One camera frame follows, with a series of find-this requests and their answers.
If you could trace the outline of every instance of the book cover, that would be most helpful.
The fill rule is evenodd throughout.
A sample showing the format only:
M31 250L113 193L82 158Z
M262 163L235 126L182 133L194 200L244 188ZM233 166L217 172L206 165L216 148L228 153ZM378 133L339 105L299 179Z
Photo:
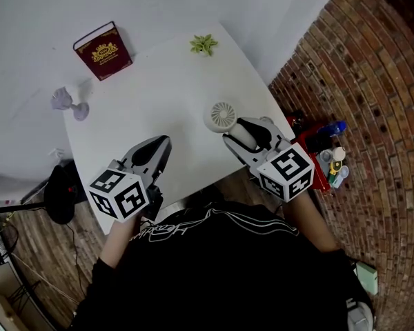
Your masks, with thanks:
M132 65L114 22L87 34L76 41L73 48L100 81Z

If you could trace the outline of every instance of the small container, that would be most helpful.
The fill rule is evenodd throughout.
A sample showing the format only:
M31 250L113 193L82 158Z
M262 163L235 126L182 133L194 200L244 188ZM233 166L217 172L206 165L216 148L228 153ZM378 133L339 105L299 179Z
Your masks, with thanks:
M333 151L323 150L319 153L319 158L325 163L330 163L333 160Z
M340 168L340 171L337 173L337 176L331 186L335 189L338 189L348 174L350 174L350 170L346 165L343 165L342 168Z
M333 150L333 160L335 161L343 161L345 159L345 149L343 147L336 147Z
M343 133L346 130L346 122L345 121L335 121L334 123L329 123L328 125L320 128L317 133L327 134L328 136L337 136Z

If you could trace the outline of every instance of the green succulent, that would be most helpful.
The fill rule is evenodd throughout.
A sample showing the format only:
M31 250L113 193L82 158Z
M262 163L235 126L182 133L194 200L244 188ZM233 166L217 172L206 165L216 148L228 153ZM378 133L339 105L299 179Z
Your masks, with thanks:
M212 38L211 34L207 34L205 37L203 36L195 36L195 39L190 41L192 45L191 52L203 52L205 55L211 57L213 55L213 46L217 46L218 42Z

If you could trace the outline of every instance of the white graphic print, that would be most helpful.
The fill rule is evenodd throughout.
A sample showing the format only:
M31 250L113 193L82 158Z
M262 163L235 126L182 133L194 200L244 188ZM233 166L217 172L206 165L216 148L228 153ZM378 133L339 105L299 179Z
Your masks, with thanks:
M276 231L287 232L295 236L299 234L297 228L291 227L281 219L261 221L259 219L248 217L245 214L215 210L211 208L207 211L206 216L203 219L198 219L196 221L191 222L183 222L177 225L164 224L156 225L153 227L147 227L144 228L135 237L133 237L133 239L141 239L144 237L148 237L148 240L151 243L156 241L165 241L174 234L180 233L181 235L183 235L188 229L194 228L197 225L203 223L204 221L209 219L213 214L225 214L226 217L231 219L239 227L248 230L254 234L266 235Z

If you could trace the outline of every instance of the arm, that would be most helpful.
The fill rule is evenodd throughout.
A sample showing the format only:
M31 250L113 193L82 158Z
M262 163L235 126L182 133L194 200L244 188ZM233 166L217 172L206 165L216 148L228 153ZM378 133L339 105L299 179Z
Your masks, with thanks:
M283 206L285 220L295 226L321 252L339 249L310 195L303 192Z
M130 239L138 233L140 221L141 213L136 214L124 223L120 223L118 221L113 223L103 250L99 255L99 258L104 263L109 265L111 268L117 267Z
M110 282L114 279L115 268L121 260L130 238L139 231L140 220L140 216L137 214L124 223L118 221L113 223L99 259L94 264L92 283L88 286L86 298L79 304L69 330L101 328L104 319L96 318L95 315L101 312L109 298Z

